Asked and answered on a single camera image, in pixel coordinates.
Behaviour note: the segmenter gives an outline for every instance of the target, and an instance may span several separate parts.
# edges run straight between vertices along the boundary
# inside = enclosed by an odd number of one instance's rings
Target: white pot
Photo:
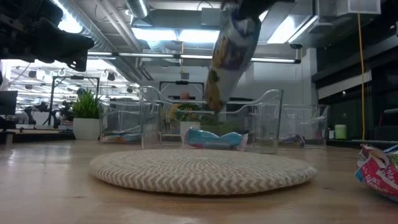
[[[185,135],[190,128],[200,129],[200,122],[197,121],[181,121],[180,122],[180,136],[182,143],[185,142]]]
[[[77,140],[97,140],[100,136],[100,121],[93,118],[74,118],[73,133]]]

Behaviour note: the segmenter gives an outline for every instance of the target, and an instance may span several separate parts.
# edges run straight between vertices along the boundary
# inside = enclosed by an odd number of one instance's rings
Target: clear plastic bin
[[[214,114],[205,101],[170,100],[151,86],[140,88],[143,147],[174,146],[196,148],[186,143],[190,128],[201,129],[223,136],[228,133],[246,134],[247,144],[241,150],[258,153],[276,153],[279,139],[280,113],[283,92],[269,90],[256,101],[232,101],[234,111]]]
[[[283,105],[279,147],[326,148],[329,106]]]
[[[99,121],[101,142],[141,143],[138,101],[102,101],[99,105]]]

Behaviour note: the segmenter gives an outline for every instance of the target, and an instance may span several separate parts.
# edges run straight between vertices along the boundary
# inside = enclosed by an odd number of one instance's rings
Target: chip bag
[[[355,177],[370,189],[398,202],[397,148],[382,151],[364,144],[361,147]]]
[[[257,46],[261,22],[257,17],[239,18],[239,9],[226,13],[209,69],[205,99],[215,112],[223,109],[247,69]]]

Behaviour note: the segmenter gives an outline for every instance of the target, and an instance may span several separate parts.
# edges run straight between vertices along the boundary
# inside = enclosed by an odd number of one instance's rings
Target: table surface
[[[312,163],[307,184],[241,197],[123,189],[88,175],[97,155],[127,144],[62,141],[0,146],[0,223],[396,223],[398,204],[355,178],[357,149],[281,149]]]

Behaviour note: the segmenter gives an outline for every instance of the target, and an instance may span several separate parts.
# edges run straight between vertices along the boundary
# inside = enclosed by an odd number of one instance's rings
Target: round woven mat
[[[96,178],[150,192],[253,194],[302,184],[317,172],[280,156],[207,149],[159,149],[103,154],[90,162]]]

